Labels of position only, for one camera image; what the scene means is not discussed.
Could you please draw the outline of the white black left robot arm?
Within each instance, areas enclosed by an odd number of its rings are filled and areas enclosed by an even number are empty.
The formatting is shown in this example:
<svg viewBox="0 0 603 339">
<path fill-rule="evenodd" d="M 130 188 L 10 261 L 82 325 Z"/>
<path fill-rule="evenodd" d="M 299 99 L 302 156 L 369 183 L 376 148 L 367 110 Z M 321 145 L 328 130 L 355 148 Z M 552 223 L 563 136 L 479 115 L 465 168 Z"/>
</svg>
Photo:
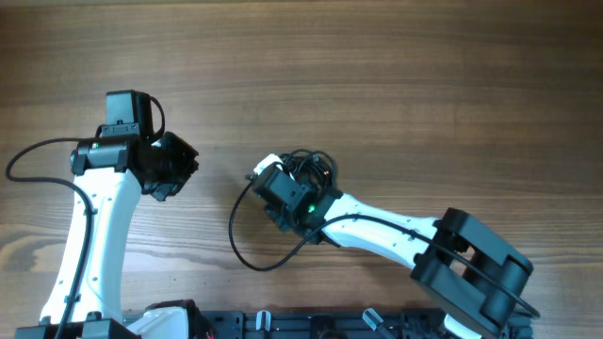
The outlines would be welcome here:
<svg viewBox="0 0 603 339">
<path fill-rule="evenodd" d="M 141 196 L 176 195 L 197 170 L 197 151 L 153 126 L 158 100 L 135 90 L 106 95 L 106 121 L 94 137 L 73 139 L 73 216 L 57 279 L 36 326 L 18 338 L 193 338 L 205 324 L 192 300 L 159 302 L 133 323 L 121 306 L 128 230 Z"/>
</svg>

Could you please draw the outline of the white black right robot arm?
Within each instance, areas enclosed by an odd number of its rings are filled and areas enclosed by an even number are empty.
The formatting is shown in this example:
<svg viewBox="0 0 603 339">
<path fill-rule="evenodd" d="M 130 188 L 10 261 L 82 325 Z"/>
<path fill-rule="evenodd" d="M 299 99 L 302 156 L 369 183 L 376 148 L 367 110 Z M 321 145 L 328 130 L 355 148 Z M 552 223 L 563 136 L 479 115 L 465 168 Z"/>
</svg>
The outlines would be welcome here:
<svg viewBox="0 0 603 339">
<path fill-rule="evenodd" d="M 516 313 L 539 317 L 521 298 L 530 261 L 463 210 L 441 218 L 389 212 L 332 186 L 297 179 L 281 161 L 253 171 L 252 190 L 274 223 L 305 242 L 327 242 L 380 255 L 410 269 L 444 311 L 444 329 L 459 338 L 498 338 Z"/>
</svg>

